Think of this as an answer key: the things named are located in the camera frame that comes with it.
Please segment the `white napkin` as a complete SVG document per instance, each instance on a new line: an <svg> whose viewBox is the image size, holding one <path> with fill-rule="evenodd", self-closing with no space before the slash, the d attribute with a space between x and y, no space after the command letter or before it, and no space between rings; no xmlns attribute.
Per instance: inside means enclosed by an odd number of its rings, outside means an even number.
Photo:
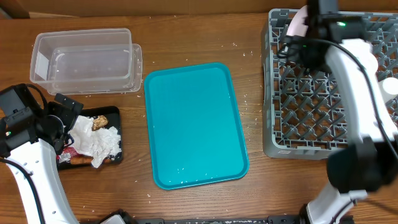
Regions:
<svg viewBox="0 0 398 224"><path fill-rule="evenodd" d="M84 156L96 157L98 155L99 137L92 130L92 126L93 118L79 116L73 129L70 131L70 135L74 139L72 147L77 153Z"/></svg>
<svg viewBox="0 0 398 224"><path fill-rule="evenodd" d="M98 168L108 156L116 156L121 152L119 146L121 136L114 126L109 129L101 128L93 131L91 140L89 152L93 158L91 164L95 168Z"/></svg>

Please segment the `large white plate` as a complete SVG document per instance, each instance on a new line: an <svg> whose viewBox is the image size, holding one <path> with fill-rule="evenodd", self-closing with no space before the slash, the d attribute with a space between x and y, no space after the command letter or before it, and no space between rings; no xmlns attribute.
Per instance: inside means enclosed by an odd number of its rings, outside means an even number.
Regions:
<svg viewBox="0 0 398 224"><path fill-rule="evenodd" d="M305 37L308 29L308 25L305 24L305 20L308 17L307 12L308 6L305 5L294 15L292 21L287 29L286 36L300 36Z"/></svg>

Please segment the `white cup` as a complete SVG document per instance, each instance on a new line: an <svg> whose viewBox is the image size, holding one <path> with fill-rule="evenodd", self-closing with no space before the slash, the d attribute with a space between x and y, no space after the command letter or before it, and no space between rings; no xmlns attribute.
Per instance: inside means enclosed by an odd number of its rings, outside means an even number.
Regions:
<svg viewBox="0 0 398 224"><path fill-rule="evenodd" d="M398 79L388 77L379 82L379 89L385 103L398 95Z"/></svg>

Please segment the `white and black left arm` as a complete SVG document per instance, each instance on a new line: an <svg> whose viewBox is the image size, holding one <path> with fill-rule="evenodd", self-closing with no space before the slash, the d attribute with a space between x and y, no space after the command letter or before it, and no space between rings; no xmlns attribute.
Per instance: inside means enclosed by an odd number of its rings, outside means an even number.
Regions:
<svg viewBox="0 0 398 224"><path fill-rule="evenodd" d="M31 84L1 91L1 162L10 168L29 223L77 223L62 187L56 157L73 144L70 135L83 104L62 94L38 103Z"/></svg>

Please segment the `red snack wrapper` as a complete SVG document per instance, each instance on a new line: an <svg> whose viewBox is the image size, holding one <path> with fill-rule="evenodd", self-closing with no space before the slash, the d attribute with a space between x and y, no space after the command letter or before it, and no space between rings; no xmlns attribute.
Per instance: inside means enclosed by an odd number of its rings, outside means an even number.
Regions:
<svg viewBox="0 0 398 224"><path fill-rule="evenodd" d="M66 147L63 152L56 157L59 163L68 162L75 157L79 157L80 154L77 153L74 147Z"/></svg>

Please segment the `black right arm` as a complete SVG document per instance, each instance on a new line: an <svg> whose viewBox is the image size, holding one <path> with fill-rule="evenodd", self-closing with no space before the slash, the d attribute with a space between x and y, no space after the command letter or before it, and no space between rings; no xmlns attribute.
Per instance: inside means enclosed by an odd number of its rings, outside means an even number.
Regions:
<svg viewBox="0 0 398 224"><path fill-rule="evenodd" d="M347 223L358 201L397 177L397 126L376 78L366 25L359 16L342 15L336 1L309 1L292 19L277 56L332 74L347 122L348 147L328 157L328 183L297 221Z"/></svg>

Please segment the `brown food chunk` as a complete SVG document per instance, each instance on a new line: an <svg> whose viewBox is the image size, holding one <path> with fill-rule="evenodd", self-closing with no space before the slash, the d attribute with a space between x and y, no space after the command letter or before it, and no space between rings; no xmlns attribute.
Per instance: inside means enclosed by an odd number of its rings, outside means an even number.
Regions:
<svg viewBox="0 0 398 224"><path fill-rule="evenodd" d="M97 131L108 124L108 119L104 115L99 115L93 120L92 131Z"/></svg>

